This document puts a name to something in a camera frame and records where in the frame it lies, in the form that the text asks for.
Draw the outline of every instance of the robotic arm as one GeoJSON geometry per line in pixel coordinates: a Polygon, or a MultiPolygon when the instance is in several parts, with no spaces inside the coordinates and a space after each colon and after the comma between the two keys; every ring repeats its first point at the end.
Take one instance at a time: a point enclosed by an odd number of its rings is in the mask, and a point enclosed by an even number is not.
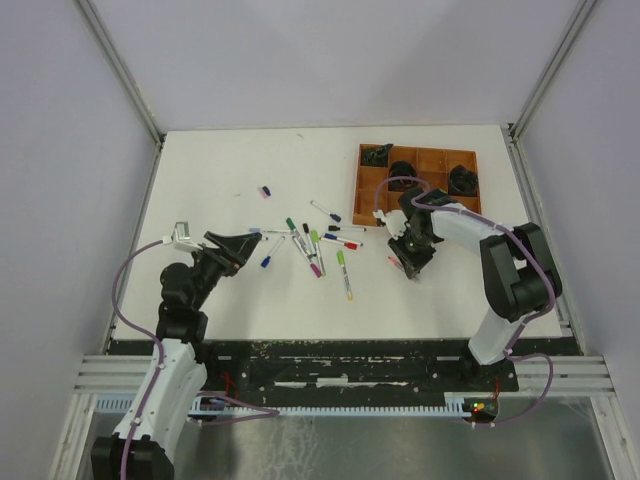
{"type": "MultiPolygon", "coordinates": [[[[471,362],[472,371],[503,360],[505,349],[525,316],[542,310],[549,303],[542,278],[529,261],[524,266],[516,266],[515,261],[523,261],[525,257],[506,234],[497,234],[495,228],[461,215],[466,208],[444,192],[434,190],[424,195],[420,187],[414,187],[407,190],[399,202],[402,211],[385,215],[378,210],[374,216],[386,224],[392,236],[389,247],[402,263],[407,278],[415,277],[431,261],[436,251],[434,245],[443,240],[454,240],[480,256],[490,308],[463,356],[471,362]],[[418,203],[433,207],[446,205],[447,211],[416,207],[412,200],[418,195],[418,203]]],[[[506,228],[540,265],[557,298],[562,293],[562,284],[540,227],[526,223],[506,228]]]]}
{"type": "Polygon", "coordinates": [[[156,329],[160,345],[154,347],[151,366],[130,410],[111,437],[99,437],[93,445],[95,480],[122,478],[125,444],[128,480],[174,478],[174,453],[187,414],[208,378],[207,370],[217,377],[214,363],[201,348],[208,319],[200,308],[222,277],[234,276],[246,264],[261,237],[207,232],[205,238],[217,247],[210,248],[191,242],[186,223],[176,224],[165,243],[190,251],[193,266],[173,263],[160,275],[162,303],[156,329]]]}

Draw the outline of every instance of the wooden tray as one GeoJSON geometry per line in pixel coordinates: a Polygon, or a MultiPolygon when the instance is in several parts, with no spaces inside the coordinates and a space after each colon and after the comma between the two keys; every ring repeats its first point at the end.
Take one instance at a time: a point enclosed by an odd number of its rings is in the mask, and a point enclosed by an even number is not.
{"type": "MultiPolygon", "coordinates": [[[[360,145],[358,154],[358,174],[356,179],[355,201],[353,207],[353,224],[375,226],[373,217],[374,196],[378,185],[388,178],[389,168],[397,161],[403,160],[410,163],[418,172],[418,177],[426,180],[432,189],[442,189],[448,192],[449,173],[454,167],[462,165],[468,170],[478,173],[476,152],[466,150],[442,150],[436,148],[418,148],[393,146],[389,152],[389,162],[386,167],[370,167],[362,165],[362,151],[369,147],[381,147],[382,145],[360,145]]],[[[389,191],[387,183],[380,190],[378,207],[384,212],[399,210],[398,198],[403,192],[389,191]]],[[[458,202],[469,210],[481,212],[480,188],[477,196],[454,196],[458,202]]]]}

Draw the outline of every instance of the gray floor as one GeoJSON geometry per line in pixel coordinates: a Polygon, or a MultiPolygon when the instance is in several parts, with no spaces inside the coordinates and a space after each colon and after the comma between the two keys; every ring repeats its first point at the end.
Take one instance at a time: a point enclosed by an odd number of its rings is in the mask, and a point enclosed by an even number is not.
{"type": "MultiPolygon", "coordinates": [[[[501,403],[505,416],[527,405],[501,403]]],[[[96,433],[108,435],[118,418],[99,417],[96,433]]],[[[591,404],[575,400],[547,401],[524,421],[495,429],[398,417],[186,425],[175,465],[176,480],[613,479],[591,404]]]]}

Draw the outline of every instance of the green marker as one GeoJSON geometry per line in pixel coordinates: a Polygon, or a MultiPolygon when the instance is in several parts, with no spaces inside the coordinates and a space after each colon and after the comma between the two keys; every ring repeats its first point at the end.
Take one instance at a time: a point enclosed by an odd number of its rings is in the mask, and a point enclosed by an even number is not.
{"type": "Polygon", "coordinates": [[[307,256],[307,258],[309,258],[309,260],[311,260],[311,257],[313,256],[311,254],[311,250],[309,250],[309,247],[307,246],[305,241],[302,239],[302,235],[300,235],[300,232],[296,228],[295,223],[293,223],[293,220],[291,220],[291,217],[287,218],[287,225],[289,225],[289,228],[291,229],[291,233],[293,233],[293,236],[298,237],[298,241],[300,242],[300,246],[302,247],[303,253],[307,256]]]}
{"type": "Polygon", "coordinates": [[[318,238],[318,232],[315,230],[311,230],[311,241],[313,241],[313,246],[316,249],[316,254],[318,255],[318,263],[320,264],[320,271],[322,272],[322,276],[327,276],[327,271],[324,269],[324,261],[322,260],[322,252],[320,252],[320,239],[318,238]]]}
{"type": "Polygon", "coordinates": [[[342,268],[342,276],[344,277],[344,287],[347,289],[347,298],[353,300],[353,292],[351,291],[351,284],[349,283],[349,275],[347,275],[347,266],[344,263],[344,254],[342,250],[338,250],[338,263],[342,268]]]}

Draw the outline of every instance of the white wall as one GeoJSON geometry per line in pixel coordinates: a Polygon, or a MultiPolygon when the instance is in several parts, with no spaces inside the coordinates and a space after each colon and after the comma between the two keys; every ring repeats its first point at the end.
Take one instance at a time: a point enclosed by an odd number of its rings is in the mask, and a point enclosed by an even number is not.
{"type": "Polygon", "coordinates": [[[153,144],[70,0],[0,15],[0,477],[42,479],[153,144]]]}
{"type": "Polygon", "coordinates": [[[601,2],[524,139],[566,284],[640,447],[640,3],[601,2]]]}
{"type": "Polygon", "coordinates": [[[577,0],[95,0],[165,130],[505,123],[577,0]]]}

